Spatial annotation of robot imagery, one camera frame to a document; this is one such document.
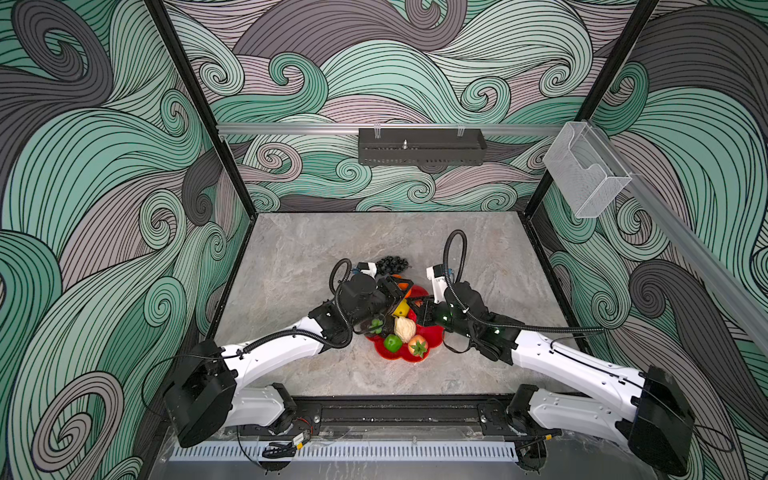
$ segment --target tomato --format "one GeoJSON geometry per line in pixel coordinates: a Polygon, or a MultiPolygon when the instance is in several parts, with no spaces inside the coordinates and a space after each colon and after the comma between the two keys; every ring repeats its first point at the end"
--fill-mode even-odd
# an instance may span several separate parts
{"type": "Polygon", "coordinates": [[[411,338],[411,341],[408,342],[408,351],[413,356],[423,357],[428,349],[429,344],[427,343],[427,339],[421,335],[414,335],[413,338],[411,338]]]}

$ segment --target black motor housing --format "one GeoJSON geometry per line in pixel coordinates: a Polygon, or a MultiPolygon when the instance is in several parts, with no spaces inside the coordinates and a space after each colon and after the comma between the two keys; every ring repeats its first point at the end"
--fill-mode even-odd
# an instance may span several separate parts
{"type": "MultiPolygon", "coordinates": [[[[661,472],[686,475],[695,419],[694,411],[674,377],[651,366],[645,375],[637,414],[628,433],[629,449],[661,472]]],[[[619,422],[616,427],[622,430],[619,422]]]]}
{"type": "Polygon", "coordinates": [[[182,357],[163,394],[179,445],[184,448],[197,445],[221,428],[237,386],[237,372],[227,368],[220,358],[221,348],[212,339],[192,347],[190,354],[219,359],[182,357]]]}

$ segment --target black cable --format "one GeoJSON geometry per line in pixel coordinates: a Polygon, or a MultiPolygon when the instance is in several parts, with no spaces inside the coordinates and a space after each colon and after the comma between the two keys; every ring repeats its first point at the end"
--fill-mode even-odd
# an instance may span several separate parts
{"type": "Polygon", "coordinates": [[[470,340],[469,344],[467,345],[467,348],[465,350],[462,350],[461,352],[459,352],[458,350],[456,350],[452,346],[450,346],[448,343],[445,343],[445,330],[442,331],[442,344],[445,345],[446,349],[452,351],[453,353],[467,353],[474,346],[474,345],[472,345],[472,341],[470,340]]]}
{"type": "MultiPolygon", "coordinates": [[[[589,363],[586,363],[586,362],[582,362],[582,361],[581,361],[581,360],[579,360],[579,359],[575,359],[574,357],[572,357],[572,356],[570,356],[570,355],[567,355],[567,354],[565,354],[565,353],[563,353],[563,352],[561,352],[561,351],[559,351],[559,350],[556,350],[556,349],[554,348],[554,344],[555,344],[557,341],[559,341],[559,340],[563,340],[564,338],[559,338],[559,339],[554,339],[554,340],[552,340],[552,341],[549,343],[549,349],[550,349],[552,352],[554,352],[554,353],[559,353],[560,355],[564,356],[565,358],[567,358],[567,359],[570,359],[570,360],[573,360],[574,362],[580,363],[581,365],[584,365],[584,366],[588,366],[588,367],[590,367],[591,369],[595,369],[595,370],[597,370],[598,372],[603,372],[603,373],[605,373],[605,374],[606,374],[606,375],[608,375],[608,376],[611,376],[611,377],[614,377],[614,378],[620,379],[620,380],[621,380],[621,381],[623,381],[623,382],[626,382],[626,383],[629,383],[630,385],[634,385],[634,386],[636,386],[636,387],[637,387],[637,388],[639,388],[639,389],[640,389],[642,392],[646,392],[648,395],[650,395],[650,396],[654,397],[654,399],[655,399],[655,400],[656,400],[656,401],[659,403],[659,405],[661,405],[661,406],[663,406],[665,409],[667,409],[667,410],[668,410],[668,411],[669,411],[669,412],[670,412],[672,415],[674,415],[675,417],[677,417],[677,419],[678,419],[678,420],[680,420],[680,422],[681,422],[681,423],[683,423],[683,425],[685,425],[685,423],[686,423],[686,422],[685,422],[685,420],[683,420],[683,417],[681,417],[680,415],[678,415],[678,414],[677,414],[677,412],[675,412],[675,411],[672,409],[672,407],[670,407],[669,405],[667,405],[667,404],[666,404],[666,403],[665,403],[665,402],[664,402],[662,399],[660,399],[659,397],[657,397],[657,396],[656,396],[656,395],[655,395],[653,392],[651,392],[650,390],[646,389],[645,387],[643,387],[643,386],[641,386],[641,385],[638,385],[637,383],[633,382],[632,380],[629,380],[628,378],[621,378],[619,375],[617,375],[617,374],[615,374],[615,373],[612,373],[612,372],[608,372],[607,370],[603,370],[603,369],[601,369],[601,368],[598,368],[598,367],[596,367],[596,366],[594,366],[594,365],[590,365],[589,363]]],[[[728,435],[726,435],[725,433],[721,432],[720,430],[717,430],[717,429],[713,429],[712,427],[708,427],[708,426],[706,426],[706,425],[700,425],[700,424],[697,424],[697,423],[694,423],[694,424],[692,424],[692,426],[691,426],[691,427],[694,429],[694,430],[693,430],[693,432],[694,432],[694,436],[696,436],[696,438],[699,440],[699,442],[702,442],[703,444],[705,444],[706,446],[710,447],[711,449],[715,449],[715,450],[717,450],[718,452],[723,452],[723,453],[731,453],[731,452],[733,452],[733,451],[735,451],[735,450],[736,450],[736,444],[733,442],[733,439],[732,439],[731,437],[729,437],[728,435]],[[698,429],[705,429],[705,430],[709,430],[709,431],[711,431],[711,432],[715,432],[715,433],[717,433],[717,434],[721,435],[721,436],[722,436],[722,437],[723,437],[723,438],[726,440],[726,442],[728,442],[728,445],[730,445],[730,447],[729,447],[728,449],[722,449],[722,448],[720,448],[720,447],[717,447],[717,446],[715,446],[715,445],[712,445],[711,443],[709,443],[707,440],[705,440],[705,439],[704,439],[704,438],[701,436],[701,434],[699,433],[698,429]]]]}
{"type": "MultiPolygon", "coordinates": [[[[339,284],[346,282],[349,279],[349,275],[352,272],[352,261],[348,258],[343,258],[339,260],[336,265],[333,267],[333,274],[331,275],[331,279],[336,275],[336,271],[339,269],[339,267],[345,263],[346,264],[346,272],[344,273],[344,277],[339,281],[339,284]]],[[[341,289],[336,289],[336,292],[333,296],[333,305],[336,307],[336,311],[339,313],[339,316],[341,316],[342,321],[344,322],[344,325],[346,326],[346,338],[341,343],[334,343],[327,339],[325,339],[323,336],[318,335],[317,333],[310,332],[309,330],[301,330],[297,328],[288,329],[288,330],[280,330],[279,332],[271,333],[267,336],[263,336],[262,338],[249,343],[247,346],[245,346],[242,350],[238,350],[237,353],[229,356],[202,356],[202,355],[194,355],[193,353],[181,353],[179,355],[169,356],[165,359],[160,360],[159,362],[156,362],[152,367],[149,368],[147,371],[147,375],[144,376],[144,379],[141,381],[141,390],[140,390],[140,397],[141,397],[141,403],[144,405],[144,407],[147,409],[148,412],[154,413],[156,416],[160,417],[161,419],[165,418],[165,415],[162,415],[156,411],[154,411],[149,404],[147,403],[147,400],[144,398],[144,391],[147,386],[147,379],[149,379],[150,374],[160,365],[162,365],[165,362],[168,362],[173,359],[178,359],[182,357],[193,357],[197,359],[205,359],[205,360],[226,360],[226,359],[233,359],[238,358],[246,353],[252,352],[255,348],[258,346],[262,346],[264,343],[267,343],[274,339],[279,339],[284,336],[295,336],[295,335],[301,335],[301,336],[307,336],[310,339],[316,340],[317,342],[322,343],[323,345],[329,346],[332,349],[342,349],[346,346],[348,346],[352,342],[352,331],[353,327],[350,323],[349,319],[347,319],[346,314],[342,310],[342,308],[339,306],[339,293],[341,292],[341,289]]]]}
{"type": "Polygon", "coordinates": [[[451,291],[451,294],[456,299],[456,302],[461,307],[462,312],[468,316],[470,319],[476,321],[477,323],[480,323],[481,325],[485,326],[493,326],[493,327],[506,327],[506,328],[515,328],[519,330],[527,330],[529,332],[540,332],[540,333],[591,333],[591,332],[602,332],[602,328],[594,328],[594,327],[571,327],[571,326],[533,326],[533,325],[525,325],[525,324],[512,324],[512,323],[493,323],[493,322],[487,322],[485,320],[481,320],[474,316],[472,312],[469,311],[469,307],[462,302],[462,299],[456,295],[456,290],[453,286],[453,280],[451,280],[451,276],[448,275],[448,255],[449,250],[451,249],[451,243],[453,242],[454,237],[456,235],[461,236],[463,247],[462,247],[462,258],[461,263],[459,264],[458,268],[458,274],[456,275],[457,281],[461,279],[462,272],[464,270],[464,262],[466,260],[466,253],[467,253],[467,235],[462,230],[453,230],[450,235],[448,235],[448,239],[445,241],[445,248],[443,248],[442,251],[442,270],[443,274],[445,275],[445,283],[448,285],[448,290],[451,291]]]}
{"type": "MultiPolygon", "coordinates": [[[[335,269],[338,268],[338,266],[341,263],[346,263],[346,272],[344,273],[344,277],[339,280],[339,284],[346,282],[349,279],[349,275],[352,272],[352,261],[348,258],[344,258],[339,260],[339,262],[334,267],[335,269]]],[[[346,317],[346,314],[344,313],[344,310],[339,306],[339,294],[341,293],[341,288],[337,288],[336,292],[333,294],[333,305],[336,308],[336,311],[338,312],[339,316],[341,317],[341,320],[344,322],[344,326],[346,327],[346,338],[341,343],[335,343],[331,342],[328,339],[325,339],[322,335],[318,335],[317,333],[310,332],[309,330],[301,330],[297,328],[292,328],[289,330],[280,330],[279,332],[270,333],[267,336],[263,336],[260,339],[249,343],[245,348],[243,348],[242,353],[250,353],[254,351],[256,348],[262,346],[264,343],[271,342],[272,340],[282,338],[284,336],[295,336],[295,335],[301,335],[309,337],[312,340],[315,340],[317,342],[322,343],[325,346],[328,346],[332,349],[342,349],[346,346],[348,346],[352,342],[352,336],[353,336],[353,327],[349,319],[346,317]]]]}
{"type": "Polygon", "coordinates": [[[237,426],[236,432],[237,432],[237,444],[240,446],[240,451],[243,453],[243,455],[245,455],[245,458],[248,458],[250,462],[253,463],[255,466],[261,468],[265,472],[268,472],[268,470],[264,468],[264,466],[261,465],[258,460],[254,460],[250,457],[250,455],[248,455],[248,452],[246,452],[245,449],[243,448],[243,444],[240,443],[240,425],[237,426]]]}
{"type": "Polygon", "coordinates": [[[333,268],[331,269],[331,276],[328,277],[328,288],[331,289],[331,294],[333,295],[336,295],[336,289],[333,288],[333,279],[336,278],[336,272],[339,271],[339,267],[342,265],[342,263],[345,263],[344,260],[349,262],[349,268],[352,268],[352,262],[350,262],[348,258],[342,258],[341,260],[336,262],[336,265],[333,266],[333,268]]]}

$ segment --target swirl pattern wallpaper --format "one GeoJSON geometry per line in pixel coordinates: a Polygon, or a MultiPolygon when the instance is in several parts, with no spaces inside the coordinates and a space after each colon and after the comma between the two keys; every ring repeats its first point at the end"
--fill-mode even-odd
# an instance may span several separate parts
{"type": "MultiPolygon", "coordinates": [[[[648,22],[594,121],[768,310],[768,2],[709,3],[648,22]]],[[[696,441],[688,478],[764,480],[768,361],[739,319],[629,193],[597,219],[554,186],[544,207],[536,230],[578,322],[611,329],[593,351],[672,372],[698,423],[735,441],[696,441]]]]}
{"type": "Polygon", "coordinates": [[[0,64],[0,476],[136,478],[249,218],[142,0],[0,2],[0,64]]]}
{"type": "MultiPolygon", "coordinates": [[[[165,4],[219,122],[562,124],[575,118],[635,2],[165,4]]],[[[489,137],[481,167],[422,171],[360,166],[356,137],[227,140],[259,211],[521,210],[551,143],[489,137]]]]}

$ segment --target transparent holder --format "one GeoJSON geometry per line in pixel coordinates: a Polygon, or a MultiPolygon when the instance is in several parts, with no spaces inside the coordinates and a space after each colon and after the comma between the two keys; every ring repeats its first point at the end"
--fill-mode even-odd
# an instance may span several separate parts
{"type": "Polygon", "coordinates": [[[585,121],[570,121],[544,156],[544,164],[576,218],[595,218],[630,182],[610,140],[585,121]]]}

